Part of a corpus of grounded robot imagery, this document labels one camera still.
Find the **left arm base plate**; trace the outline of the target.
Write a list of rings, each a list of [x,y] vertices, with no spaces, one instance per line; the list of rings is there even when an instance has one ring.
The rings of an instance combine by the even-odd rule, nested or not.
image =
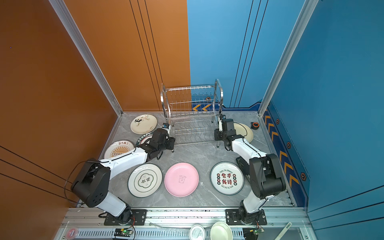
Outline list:
[[[104,225],[105,226],[143,226],[147,217],[147,210],[136,209],[126,210],[119,217],[115,217],[107,213]]]

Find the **pink plate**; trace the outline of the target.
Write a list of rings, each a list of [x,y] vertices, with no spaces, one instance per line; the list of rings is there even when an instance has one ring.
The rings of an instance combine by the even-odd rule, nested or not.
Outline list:
[[[189,163],[178,163],[166,172],[164,184],[166,190],[175,197],[191,195],[199,185],[199,173]]]

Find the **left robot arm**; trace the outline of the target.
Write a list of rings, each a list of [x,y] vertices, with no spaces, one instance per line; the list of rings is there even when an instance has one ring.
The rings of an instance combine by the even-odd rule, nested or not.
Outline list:
[[[127,224],[132,218],[129,204],[109,192],[110,180],[120,173],[160,159],[163,151],[173,150],[175,138],[170,137],[169,125],[164,124],[153,132],[148,143],[138,145],[133,150],[119,156],[96,161],[85,161],[71,185],[71,191],[89,208],[99,208]]]

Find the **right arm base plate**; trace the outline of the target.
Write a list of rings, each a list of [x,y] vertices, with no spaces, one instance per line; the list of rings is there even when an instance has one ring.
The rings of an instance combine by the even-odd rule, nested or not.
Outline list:
[[[266,226],[268,224],[264,210],[251,214],[242,221],[241,214],[238,209],[226,209],[226,223],[230,226],[235,225],[252,225]]]

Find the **white plate red chinese characters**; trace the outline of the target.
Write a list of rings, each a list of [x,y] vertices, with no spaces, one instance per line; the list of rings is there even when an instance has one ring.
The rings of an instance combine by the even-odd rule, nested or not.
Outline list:
[[[210,180],[216,191],[228,196],[240,192],[245,182],[239,167],[229,162],[216,164],[211,169]]]

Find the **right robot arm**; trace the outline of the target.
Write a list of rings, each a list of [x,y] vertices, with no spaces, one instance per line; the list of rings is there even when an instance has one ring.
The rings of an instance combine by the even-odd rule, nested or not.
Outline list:
[[[269,199],[287,189],[286,177],[277,155],[266,154],[252,146],[245,137],[238,135],[234,121],[220,115],[215,129],[216,141],[223,141],[227,151],[239,155],[243,175],[249,177],[251,191],[239,206],[240,220],[250,225],[262,216],[262,207]]]

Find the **steel two-tier dish rack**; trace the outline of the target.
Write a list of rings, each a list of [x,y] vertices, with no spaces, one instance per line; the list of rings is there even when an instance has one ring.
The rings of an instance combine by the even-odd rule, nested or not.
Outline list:
[[[161,88],[164,116],[176,145],[210,143],[215,140],[222,114],[224,92],[218,79],[210,85]]]

